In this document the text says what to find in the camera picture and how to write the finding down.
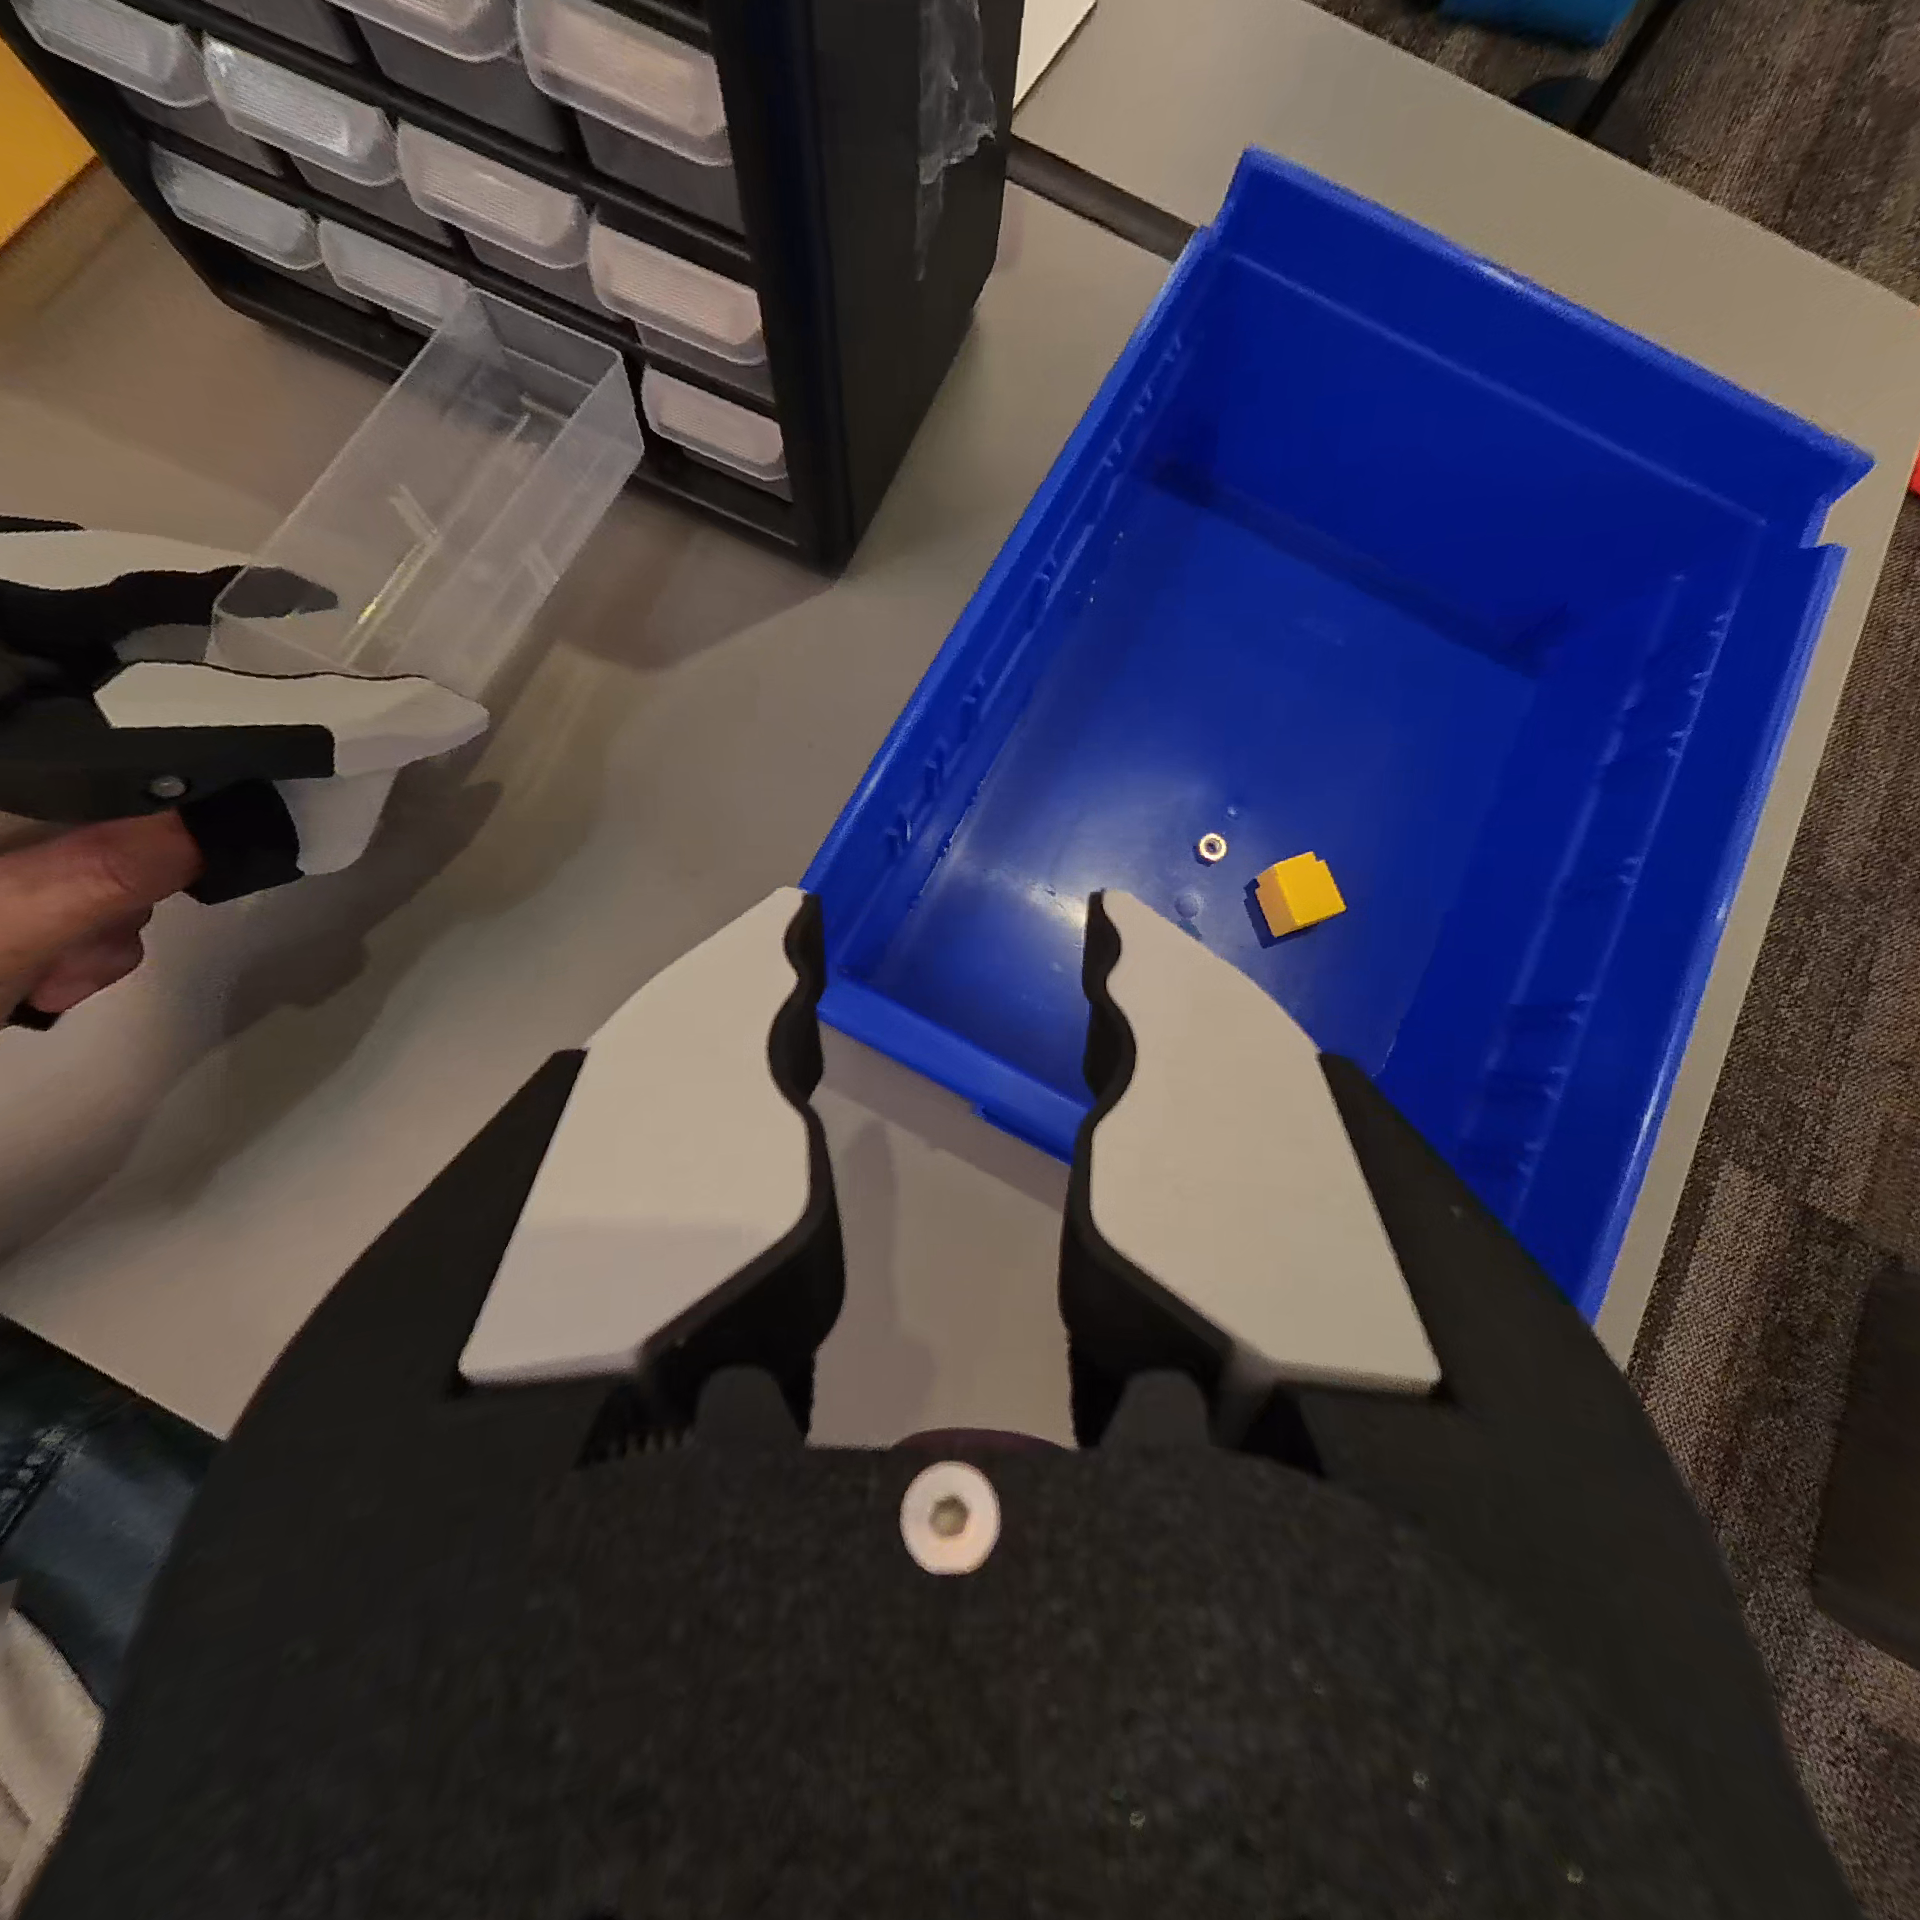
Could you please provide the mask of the blue plastic bin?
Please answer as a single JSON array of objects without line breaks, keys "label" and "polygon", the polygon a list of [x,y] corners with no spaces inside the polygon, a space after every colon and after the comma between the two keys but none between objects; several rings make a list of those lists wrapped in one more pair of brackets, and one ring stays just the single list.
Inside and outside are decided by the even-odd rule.
[{"label": "blue plastic bin", "polygon": [[1869,469],[1247,148],[802,877],[823,1024],[1069,1160],[1125,889],[1594,1322]]}]

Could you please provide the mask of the black box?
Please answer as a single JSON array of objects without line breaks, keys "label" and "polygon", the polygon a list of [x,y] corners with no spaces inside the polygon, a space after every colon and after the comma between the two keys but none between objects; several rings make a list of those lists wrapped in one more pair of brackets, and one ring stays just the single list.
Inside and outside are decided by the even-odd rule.
[{"label": "black box", "polygon": [[1920,1281],[1869,1281],[1810,1546],[1810,1601],[1920,1665]]}]

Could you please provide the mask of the set of clear cabinet drawers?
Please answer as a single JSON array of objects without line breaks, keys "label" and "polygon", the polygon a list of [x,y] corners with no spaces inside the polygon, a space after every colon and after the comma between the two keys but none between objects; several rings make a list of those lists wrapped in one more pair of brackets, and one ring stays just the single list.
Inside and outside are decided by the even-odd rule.
[{"label": "set of clear cabinet drawers", "polygon": [[466,289],[611,345],[662,489],[794,483],[715,56],[605,5],[30,0],[4,35],[219,299],[400,355]]}]

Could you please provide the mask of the yellow plastic bin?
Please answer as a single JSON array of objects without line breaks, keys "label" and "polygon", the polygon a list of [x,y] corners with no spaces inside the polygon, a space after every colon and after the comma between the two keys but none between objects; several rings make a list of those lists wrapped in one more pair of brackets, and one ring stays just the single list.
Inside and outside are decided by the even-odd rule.
[{"label": "yellow plastic bin", "polygon": [[32,71],[0,47],[0,247],[98,165]]}]

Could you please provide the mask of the person's left hand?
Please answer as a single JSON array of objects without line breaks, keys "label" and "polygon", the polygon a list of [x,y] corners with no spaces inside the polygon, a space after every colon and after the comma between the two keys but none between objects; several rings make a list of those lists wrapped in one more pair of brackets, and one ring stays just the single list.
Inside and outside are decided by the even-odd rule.
[{"label": "person's left hand", "polygon": [[203,869],[173,808],[53,826],[0,857],[0,1014],[32,1027],[123,979],[147,922]]}]

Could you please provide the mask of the clear tape strip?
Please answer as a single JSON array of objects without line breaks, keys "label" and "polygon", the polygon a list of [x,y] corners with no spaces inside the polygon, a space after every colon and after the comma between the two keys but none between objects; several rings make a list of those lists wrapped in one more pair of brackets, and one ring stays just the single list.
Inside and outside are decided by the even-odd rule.
[{"label": "clear tape strip", "polygon": [[915,280],[927,280],[946,174],[999,133],[980,0],[918,0],[915,52]]}]

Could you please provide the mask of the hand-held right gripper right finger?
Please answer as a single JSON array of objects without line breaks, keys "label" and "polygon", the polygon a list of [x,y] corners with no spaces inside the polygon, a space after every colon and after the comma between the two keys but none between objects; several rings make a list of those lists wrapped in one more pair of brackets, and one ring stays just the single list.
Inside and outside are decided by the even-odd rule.
[{"label": "hand-held right gripper right finger", "polygon": [[1170,1374],[1213,1440],[1278,1391],[1421,1406],[1443,1363],[1319,1042],[1125,889],[1084,918],[1084,1083],[1064,1208],[1075,1444]]}]

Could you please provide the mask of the person's white shirt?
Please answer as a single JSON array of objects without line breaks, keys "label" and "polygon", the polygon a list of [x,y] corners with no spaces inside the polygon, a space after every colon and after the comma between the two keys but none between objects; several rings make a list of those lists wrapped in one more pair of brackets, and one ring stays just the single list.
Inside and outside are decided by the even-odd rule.
[{"label": "person's white shirt", "polygon": [[14,1915],[59,1840],[103,1713],[59,1647],[0,1591],[0,1908]]}]

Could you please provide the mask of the clear plastic drawer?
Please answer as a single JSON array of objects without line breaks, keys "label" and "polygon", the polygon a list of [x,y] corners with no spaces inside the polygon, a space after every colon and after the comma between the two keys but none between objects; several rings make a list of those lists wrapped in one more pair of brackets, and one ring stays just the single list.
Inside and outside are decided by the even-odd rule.
[{"label": "clear plastic drawer", "polygon": [[219,592],[207,659],[488,706],[640,450],[618,347],[466,289]]}]

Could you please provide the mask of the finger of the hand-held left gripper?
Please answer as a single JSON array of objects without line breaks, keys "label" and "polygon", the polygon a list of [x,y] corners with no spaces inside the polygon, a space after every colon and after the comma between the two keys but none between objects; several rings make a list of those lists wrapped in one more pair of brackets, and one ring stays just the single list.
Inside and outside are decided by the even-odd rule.
[{"label": "finger of the hand-held left gripper", "polygon": [[318,732],[329,777],[400,771],[488,732],[488,710],[429,675],[258,675],[195,659],[131,659],[92,692],[109,732],[186,732],[195,742]]},{"label": "finger of the hand-held left gripper", "polygon": [[227,550],[77,522],[4,522],[0,639],[14,658],[98,664],[135,630],[207,630],[232,582],[242,582],[242,613],[342,608],[318,582]]}]

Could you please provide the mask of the blue bag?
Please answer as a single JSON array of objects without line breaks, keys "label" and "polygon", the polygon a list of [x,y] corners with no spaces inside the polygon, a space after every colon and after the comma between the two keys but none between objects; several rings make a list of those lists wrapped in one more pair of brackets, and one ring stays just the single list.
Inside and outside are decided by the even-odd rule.
[{"label": "blue bag", "polygon": [[1436,0],[1434,13],[1451,23],[1473,23],[1505,35],[1555,47],[1605,47],[1636,13],[1636,0]]}]

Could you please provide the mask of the black drawer cabinet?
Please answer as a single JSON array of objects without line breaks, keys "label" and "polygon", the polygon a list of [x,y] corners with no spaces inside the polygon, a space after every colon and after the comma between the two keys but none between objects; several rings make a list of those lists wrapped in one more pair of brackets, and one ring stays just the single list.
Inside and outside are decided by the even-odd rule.
[{"label": "black drawer cabinet", "polygon": [[[1022,5],[980,5],[999,133],[946,174],[927,280],[915,280],[911,0],[601,5],[625,19],[667,23],[715,56],[794,515],[787,526],[765,526],[733,515],[727,503],[662,489],[643,469],[640,487],[733,521],[818,569],[840,569],[867,532],[994,275]],[[83,111],[62,111],[103,158]],[[302,329],[227,307],[376,376],[395,376],[423,345],[402,337],[400,355],[336,353]]]}]

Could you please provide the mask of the yellow plastic block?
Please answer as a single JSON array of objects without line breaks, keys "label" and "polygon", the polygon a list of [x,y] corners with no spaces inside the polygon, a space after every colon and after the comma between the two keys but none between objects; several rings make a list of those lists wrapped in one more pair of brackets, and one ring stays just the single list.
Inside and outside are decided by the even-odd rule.
[{"label": "yellow plastic block", "polygon": [[1319,851],[1294,851],[1249,879],[1257,931],[1278,941],[1347,915],[1335,869]]}]

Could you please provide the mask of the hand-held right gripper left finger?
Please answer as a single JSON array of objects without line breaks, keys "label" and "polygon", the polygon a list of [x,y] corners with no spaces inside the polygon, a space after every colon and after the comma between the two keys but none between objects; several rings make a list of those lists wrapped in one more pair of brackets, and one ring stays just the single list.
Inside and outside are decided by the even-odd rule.
[{"label": "hand-held right gripper left finger", "polygon": [[583,1065],[461,1349],[475,1387],[632,1378],[690,1427],[765,1373],[805,1435],[845,1308],[823,1081],[823,904],[782,886],[647,976]]}]

